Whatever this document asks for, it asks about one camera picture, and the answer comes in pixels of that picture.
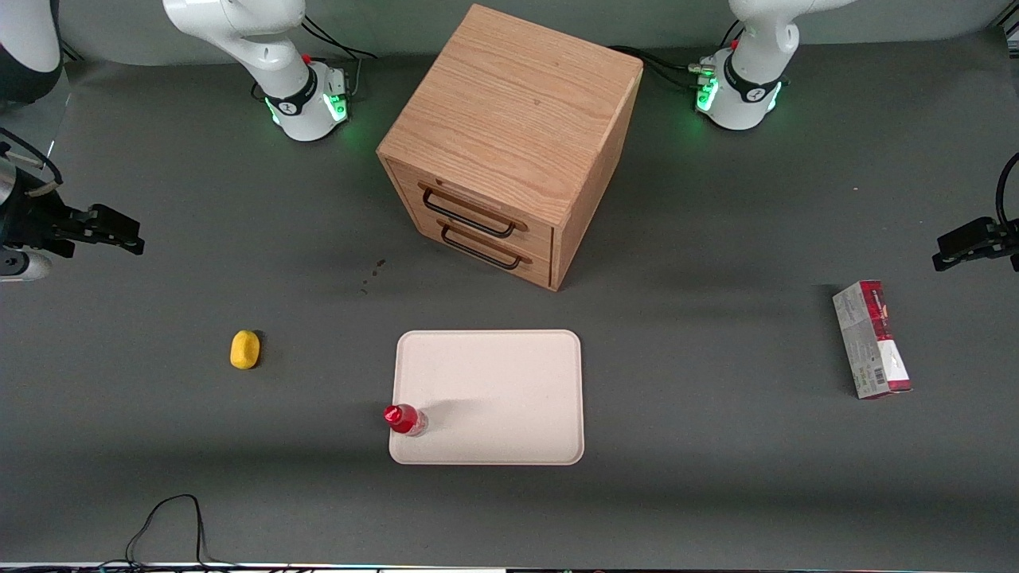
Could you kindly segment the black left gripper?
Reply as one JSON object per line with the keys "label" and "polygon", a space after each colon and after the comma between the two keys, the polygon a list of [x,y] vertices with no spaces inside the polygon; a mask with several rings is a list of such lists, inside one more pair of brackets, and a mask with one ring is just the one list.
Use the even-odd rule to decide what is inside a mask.
{"label": "black left gripper", "polygon": [[938,237],[938,251],[932,255],[936,272],[949,271],[961,263],[1007,257],[1013,271],[1018,266],[1018,221],[996,222],[983,216]]}

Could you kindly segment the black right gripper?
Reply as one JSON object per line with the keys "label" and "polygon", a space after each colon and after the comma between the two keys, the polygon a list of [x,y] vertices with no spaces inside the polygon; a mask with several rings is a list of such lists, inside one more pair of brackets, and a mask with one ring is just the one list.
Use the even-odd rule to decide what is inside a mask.
{"label": "black right gripper", "polygon": [[47,251],[72,258],[76,244],[110,244],[135,256],[145,250],[145,240],[135,235],[138,221],[106,205],[88,208],[88,228],[84,212],[65,205],[55,186],[36,189],[2,189],[2,246],[11,249]]}

